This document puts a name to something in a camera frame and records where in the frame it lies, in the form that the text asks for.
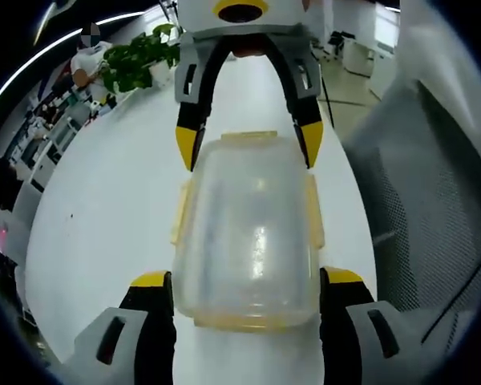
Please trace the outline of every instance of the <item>white wall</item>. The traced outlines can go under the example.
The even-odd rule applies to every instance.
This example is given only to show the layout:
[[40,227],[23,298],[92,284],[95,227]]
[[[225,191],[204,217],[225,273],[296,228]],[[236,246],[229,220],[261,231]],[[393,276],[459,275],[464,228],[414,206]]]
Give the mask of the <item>white wall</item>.
[[135,36],[145,32],[145,28],[146,22],[144,18],[140,16],[109,37],[107,41],[114,45],[128,44]]
[[376,30],[374,37],[378,42],[389,47],[395,47],[399,37],[400,14],[388,10],[381,4],[376,4]]
[[334,29],[333,24],[333,0],[322,0],[322,13],[324,20],[324,42],[328,43],[329,37],[331,36]]
[[357,42],[374,45],[376,5],[365,0],[333,0],[333,28],[356,35]]
[[322,46],[328,42],[325,39],[325,12],[322,0],[312,0],[310,2],[309,9],[305,13],[305,25],[308,27],[309,32],[320,41]]
[[[128,44],[135,36],[145,32],[151,34],[153,28],[160,24],[167,23],[168,20],[164,16],[162,8],[155,6],[148,10],[144,15],[139,16],[133,22],[128,23],[121,30],[113,34],[108,41],[112,44]],[[176,37],[176,30],[172,31],[171,38]]]

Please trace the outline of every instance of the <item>floor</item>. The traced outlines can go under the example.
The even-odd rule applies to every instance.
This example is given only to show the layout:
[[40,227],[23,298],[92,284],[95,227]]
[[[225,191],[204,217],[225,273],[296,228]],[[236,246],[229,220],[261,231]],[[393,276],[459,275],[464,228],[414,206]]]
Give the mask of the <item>floor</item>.
[[[333,126],[343,140],[367,117],[379,99],[367,87],[369,78],[349,73],[339,61],[324,59],[321,69],[331,103]],[[320,103],[327,112],[326,101]]]

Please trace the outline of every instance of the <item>person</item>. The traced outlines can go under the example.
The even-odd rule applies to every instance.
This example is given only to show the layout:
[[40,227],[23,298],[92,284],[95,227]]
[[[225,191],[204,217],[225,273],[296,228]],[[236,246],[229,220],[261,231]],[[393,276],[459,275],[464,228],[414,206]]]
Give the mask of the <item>person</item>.
[[7,158],[0,158],[0,209],[13,211],[23,181]]
[[56,106],[53,106],[51,103],[48,105],[43,104],[41,106],[40,116],[46,121],[47,124],[53,124],[58,112],[58,108]]
[[41,138],[46,135],[53,127],[53,124],[49,124],[42,114],[32,115],[28,120],[28,136],[34,136],[36,138]]
[[112,44],[100,40],[99,29],[91,23],[82,29],[78,50],[71,59],[71,74],[77,87],[87,87],[93,100],[103,104],[107,98],[107,89],[100,78],[103,54]]

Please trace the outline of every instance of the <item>cable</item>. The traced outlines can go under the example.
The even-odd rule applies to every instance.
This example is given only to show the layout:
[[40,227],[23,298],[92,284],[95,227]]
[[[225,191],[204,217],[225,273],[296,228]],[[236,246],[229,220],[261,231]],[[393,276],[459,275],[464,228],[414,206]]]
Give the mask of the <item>cable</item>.
[[[319,68],[321,68],[321,62],[319,61],[319,58],[313,52],[312,52],[312,56],[317,60],[317,64],[319,64]],[[331,111],[331,103],[329,102],[328,91],[326,90],[326,83],[324,83],[324,77],[322,76],[322,71],[321,71],[321,82],[322,82],[322,90],[324,91],[326,102],[328,103],[329,121],[331,122],[331,127],[335,129],[335,124],[333,123],[333,112]]]
[[368,107],[370,108],[370,105],[367,105],[366,103],[359,103],[359,102],[350,102],[348,100],[330,100],[330,103],[335,103],[335,104],[347,104],[350,106],[359,106],[359,107]]
[[171,2],[171,8],[175,10],[176,20],[179,20],[178,16],[178,4],[175,1]]
[[322,81],[322,89],[324,90],[324,95],[326,97],[326,102],[328,103],[328,111],[329,111],[329,121],[331,122],[331,127],[335,129],[335,123],[333,122],[333,113],[331,111],[331,103],[329,102],[328,91],[326,90],[326,84],[324,83],[324,78],[321,74],[321,81]]
[[430,336],[433,329],[439,324],[440,321],[442,321],[443,316],[447,314],[447,311],[449,311],[449,309],[455,304],[455,302],[458,300],[458,298],[463,294],[465,289],[472,283],[475,276],[478,275],[478,272],[480,270],[481,270],[481,262],[475,267],[471,276],[467,279],[465,284],[458,290],[458,293],[456,293],[455,296],[447,303],[446,307],[442,310],[442,313],[440,313],[440,315],[435,319],[433,324],[430,326],[430,328],[424,334],[424,337],[422,337],[422,340],[421,340],[420,343],[424,343],[427,340],[427,338]]
[[168,8],[166,8],[166,5],[164,4],[164,0],[159,0],[159,6],[162,8],[162,12],[164,12],[164,16],[166,17],[166,20],[168,22],[171,22],[169,19],[169,14],[168,14]]

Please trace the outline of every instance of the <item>white cabinet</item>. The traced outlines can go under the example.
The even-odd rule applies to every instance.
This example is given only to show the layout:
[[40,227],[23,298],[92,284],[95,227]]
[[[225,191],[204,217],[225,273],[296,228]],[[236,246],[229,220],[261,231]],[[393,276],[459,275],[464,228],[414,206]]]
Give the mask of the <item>white cabinet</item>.
[[382,99],[394,82],[397,73],[395,57],[386,52],[374,52],[374,70],[369,80],[369,89]]
[[40,186],[45,188],[51,178],[51,174],[54,173],[56,164],[48,156],[43,156],[38,162],[39,165],[36,163],[36,168],[33,170],[32,180],[35,180]]
[[371,76],[374,61],[371,50],[354,40],[346,39],[342,66],[356,75]]

